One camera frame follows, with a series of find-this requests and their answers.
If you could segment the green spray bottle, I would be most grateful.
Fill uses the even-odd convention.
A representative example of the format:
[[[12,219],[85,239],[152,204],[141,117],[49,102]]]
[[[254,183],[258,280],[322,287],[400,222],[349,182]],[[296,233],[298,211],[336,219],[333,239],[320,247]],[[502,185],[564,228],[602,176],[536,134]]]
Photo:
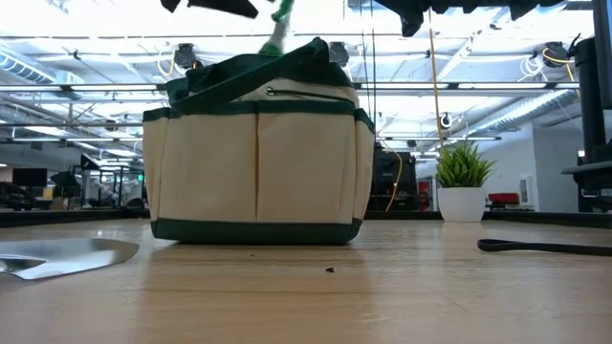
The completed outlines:
[[[280,5],[271,14],[274,23],[273,32],[259,49],[259,54],[272,56],[282,56],[284,54],[284,41],[290,27],[294,3],[295,0],[280,0]]]

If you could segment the beige green gardening bag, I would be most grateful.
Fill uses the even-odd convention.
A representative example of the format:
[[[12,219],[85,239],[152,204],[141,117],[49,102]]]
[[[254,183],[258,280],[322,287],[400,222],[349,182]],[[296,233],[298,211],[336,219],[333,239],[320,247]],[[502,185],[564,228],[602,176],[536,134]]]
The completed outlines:
[[[319,38],[169,81],[142,116],[151,230],[184,244],[343,245],[359,233],[375,127]]]

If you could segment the green pruning shears with strap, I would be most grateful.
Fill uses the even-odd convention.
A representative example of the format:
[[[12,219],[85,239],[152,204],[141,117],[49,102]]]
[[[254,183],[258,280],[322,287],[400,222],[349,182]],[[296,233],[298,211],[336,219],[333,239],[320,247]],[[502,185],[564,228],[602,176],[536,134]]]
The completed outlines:
[[[553,253],[567,253],[590,256],[612,257],[612,247],[579,246],[547,243],[525,243],[497,239],[479,239],[477,247],[482,251],[500,252],[513,250],[533,250]]]

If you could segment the narrow wooden-handled trowel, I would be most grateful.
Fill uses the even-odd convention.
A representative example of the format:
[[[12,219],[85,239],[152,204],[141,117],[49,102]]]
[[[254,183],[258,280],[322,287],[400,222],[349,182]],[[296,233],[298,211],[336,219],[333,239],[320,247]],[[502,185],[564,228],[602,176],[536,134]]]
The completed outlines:
[[[124,263],[139,248],[105,238],[0,242],[0,273],[22,280],[58,277]]]

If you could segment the black computer monitor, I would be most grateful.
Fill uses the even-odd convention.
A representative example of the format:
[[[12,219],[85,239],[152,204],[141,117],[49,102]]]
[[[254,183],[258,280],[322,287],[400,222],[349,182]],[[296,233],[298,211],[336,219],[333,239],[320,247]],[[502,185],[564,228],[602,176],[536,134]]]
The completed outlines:
[[[588,163],[612,161],[604,111],[612,111],[612,0],[592,0],[594,35],[575,45],[582,132]]]

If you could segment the black equipment rack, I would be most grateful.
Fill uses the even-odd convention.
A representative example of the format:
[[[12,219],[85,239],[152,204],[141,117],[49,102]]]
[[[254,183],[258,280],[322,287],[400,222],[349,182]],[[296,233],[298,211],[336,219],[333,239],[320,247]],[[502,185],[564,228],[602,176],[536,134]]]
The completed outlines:
[[[418,209],[415,157],[408,152],[376,149],[367,209],[412,211]]]

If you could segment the small potted green plant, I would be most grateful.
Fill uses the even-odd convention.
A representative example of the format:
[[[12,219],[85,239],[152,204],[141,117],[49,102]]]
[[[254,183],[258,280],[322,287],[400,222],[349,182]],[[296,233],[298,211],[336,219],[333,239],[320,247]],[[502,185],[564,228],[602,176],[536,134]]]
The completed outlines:
[[[482,220],[486,205],[483,185],[493,165],[471,141],[459,142],[441,151],[436,166],[436,181],[440,184],[437,200],[446,222]]]

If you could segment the black background monitor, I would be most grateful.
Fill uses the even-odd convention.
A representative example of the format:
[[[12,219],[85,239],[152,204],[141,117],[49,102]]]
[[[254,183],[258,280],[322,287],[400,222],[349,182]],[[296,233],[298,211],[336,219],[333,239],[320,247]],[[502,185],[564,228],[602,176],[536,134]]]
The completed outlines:
[[[48,182],[46,168],[13,168],[12,183],[26,187],[45,187]]]

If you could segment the black workstation frame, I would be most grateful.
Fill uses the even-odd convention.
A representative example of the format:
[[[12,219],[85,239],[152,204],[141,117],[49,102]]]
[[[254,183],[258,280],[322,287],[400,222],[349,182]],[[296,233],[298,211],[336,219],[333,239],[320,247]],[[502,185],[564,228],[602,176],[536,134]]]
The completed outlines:
[[[74,167],[76,195],[68,205],[71,209],[148,207],[144,173],[125,165],[103,166],[98,169]]]

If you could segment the black aluminium table frame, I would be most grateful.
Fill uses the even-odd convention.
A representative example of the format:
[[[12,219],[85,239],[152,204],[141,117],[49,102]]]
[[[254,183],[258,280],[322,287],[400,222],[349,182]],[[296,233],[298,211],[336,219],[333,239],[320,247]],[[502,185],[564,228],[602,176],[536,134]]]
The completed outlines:
[[[147,219],[147,209],[94,208],[61,211],[0,211],[0,227],[40,226],[123,219]],[[365,220],[379,221],[437,221],[442,219],[436,211],[368,211]],[[559,213],[533,211],[486,211],[483,221],[534,223],[557,226],[583,226],[612,229],[612,214]]]

